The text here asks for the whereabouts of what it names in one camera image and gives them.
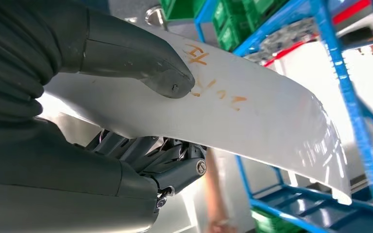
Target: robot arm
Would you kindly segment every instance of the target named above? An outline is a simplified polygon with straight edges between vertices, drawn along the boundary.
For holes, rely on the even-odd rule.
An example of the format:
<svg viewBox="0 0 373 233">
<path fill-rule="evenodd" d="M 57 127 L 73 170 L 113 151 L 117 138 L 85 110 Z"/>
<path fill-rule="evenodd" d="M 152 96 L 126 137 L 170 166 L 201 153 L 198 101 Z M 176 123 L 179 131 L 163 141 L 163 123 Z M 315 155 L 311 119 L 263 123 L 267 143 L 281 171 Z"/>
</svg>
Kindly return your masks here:
<svg viewBox="0 0 373 233">
<path fill-rule="evenodd" d="M 194 86 L 172 47 L 136 26 L 64 0 L 0 0 L 0 232 L 148 229 L 162 189 L 153 175 L 35 118 L 58 72 L 132 77 L 169 98 Z"/>
</svg>

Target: green bin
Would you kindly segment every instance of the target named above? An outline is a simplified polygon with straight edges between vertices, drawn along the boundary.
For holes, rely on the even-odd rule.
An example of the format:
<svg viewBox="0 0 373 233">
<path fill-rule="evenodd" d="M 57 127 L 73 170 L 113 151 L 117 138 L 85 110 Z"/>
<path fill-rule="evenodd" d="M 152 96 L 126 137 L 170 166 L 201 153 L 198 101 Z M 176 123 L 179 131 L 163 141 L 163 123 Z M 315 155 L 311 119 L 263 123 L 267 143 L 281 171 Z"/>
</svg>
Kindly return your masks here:
<svg viewBox="0 0 373 233">
<path fill-rule="evenodd" d="M 257 12 L 256 21 L 263 24 L 273 14 L 275 14 L 288 0 L 242 0 L 247 14 Z"/>
<path fill-rule="evenodd" d="M 218 35 L 224 24 L 231 17 L 244 16 L 245 9 L 242 0 L 218 0 L 212 16 L 215 33 Z"/>
<path fill-rule="evenodd" d="M 304 229 L 259 208 L 251 209 L 257 233 L 304 233 Z"/>
<path fill-rule="evenodd" d="M 193 19 L 201 11 L 205 0 L 160 0 L 165 19 Z"/>
<path fill-rule="evenodd" d="M 245 15 L 230 17 L 218 35 L 218 43 L 223 50 L 232 52 L 250 33 L 251 31 Z"/>
</svg>

